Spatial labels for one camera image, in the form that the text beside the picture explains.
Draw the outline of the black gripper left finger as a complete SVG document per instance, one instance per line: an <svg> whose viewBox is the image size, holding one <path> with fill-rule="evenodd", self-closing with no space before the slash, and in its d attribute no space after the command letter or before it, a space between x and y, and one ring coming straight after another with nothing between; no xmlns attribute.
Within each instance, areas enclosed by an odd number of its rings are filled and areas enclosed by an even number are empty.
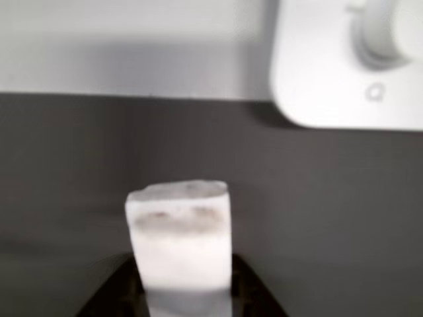
<svg viewBox="0 0 423 317"><path fill-rule="evenodd" d="M106 281L77 316L149 316L145 291L133 254L124 254Z"/></svg>

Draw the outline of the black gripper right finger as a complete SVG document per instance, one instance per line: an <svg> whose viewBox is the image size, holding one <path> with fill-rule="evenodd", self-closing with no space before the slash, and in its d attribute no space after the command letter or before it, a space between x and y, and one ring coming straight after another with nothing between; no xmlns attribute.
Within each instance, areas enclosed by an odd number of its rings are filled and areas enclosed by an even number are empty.
<svg viewBox="0 0 423 317"><path fill-rule="evenodd" d="M288 316L250 265L238 254L232 255L231 300L234 317Z"/></svg>

